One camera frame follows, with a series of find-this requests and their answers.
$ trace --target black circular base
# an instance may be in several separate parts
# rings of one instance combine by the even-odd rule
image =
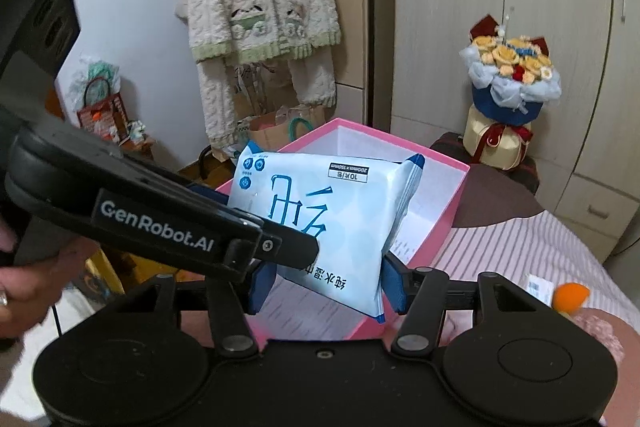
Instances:
[[[169,320],[113,314],[50,344],[33,384],[54,418],[86,427],[138,425],[187,402],[208,368],[206,350]]]
[[[443,372],[479,412],[526,425],[590,418],[617,376],[602,344],[561,315],[536,313],[503,314],[461,334],[447,347]]]

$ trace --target wardrobe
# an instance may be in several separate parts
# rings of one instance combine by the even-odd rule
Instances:
[[[458,52],[486,14],[546,38],[562,97],[532,124],[536,197],[603,261],[640,202],[640,0],[396,0],[393,134],[429,145],[464,131]]]
[[[332,48],[337,87],[333,116],[388,132],[394,64],[394,0],[335,2],[342,42]]]

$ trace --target human hand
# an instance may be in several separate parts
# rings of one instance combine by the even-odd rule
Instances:
[[[0,218],[0,251],[14,249],[17,237]],[[0,291],[6,305],[0,305],[0,339],[13,339],[30,330],[47,316],[60,300],[63,288],[84,267],[84,261],[98,249],[95,241],[78,237],[52,259],[29,266],[0,267]]]

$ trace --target red ribbon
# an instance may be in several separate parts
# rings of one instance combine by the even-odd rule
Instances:
[[[498,147],[502,139],[502,134],[507,127],[520,137],[520,160],[518,161],[518,163],[520,163],[527,152],[527,145],[529,145],[529,142],[533,138],[533,133],[523,125],[507,125],[504,123],[492,123],[489,129],[482,134],[474,157],[471,159],[471,163],[480,163],[480,156],[482,156],[484,146],[488,145],[492,148]]]

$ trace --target blue and white wet wipes pack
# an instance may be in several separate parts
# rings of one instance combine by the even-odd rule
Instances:
[[[316,262],[278,273],[384,322],[380,264],[420,182],[424,156],[402,163],[348,156],[263,152],[239,157],[228,206],[318,239]]]

